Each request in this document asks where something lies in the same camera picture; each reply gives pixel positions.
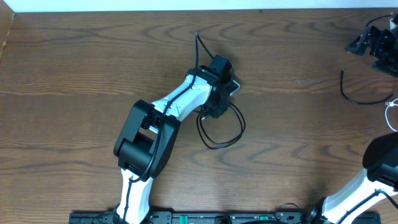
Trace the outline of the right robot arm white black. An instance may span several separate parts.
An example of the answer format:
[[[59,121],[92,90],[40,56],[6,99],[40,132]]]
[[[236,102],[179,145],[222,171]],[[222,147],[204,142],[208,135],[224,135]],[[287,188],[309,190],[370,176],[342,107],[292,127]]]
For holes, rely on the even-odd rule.
[[[366,26],[345,50],[364,55],[366,49],[377,60],[372,68],[397,77],[397,26],[380,30]],[[337,193],[322,198],[304,223],[353,223],[363,212],[383,199],[397,206],[397,130],[371,141],[363,156],[363,168]]]

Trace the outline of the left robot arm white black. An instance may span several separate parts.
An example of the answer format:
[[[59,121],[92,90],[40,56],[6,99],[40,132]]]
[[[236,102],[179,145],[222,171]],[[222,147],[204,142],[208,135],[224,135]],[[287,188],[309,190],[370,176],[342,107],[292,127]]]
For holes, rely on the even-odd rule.
[[[144,221],[153,180],[169,161],[181,122],[197,107],[214,118],[223,114],[228,98],[240,88],[234,78],[229,64],[200,66],[162,99],[134,103],[113,149],[123,178],[115,223]]]

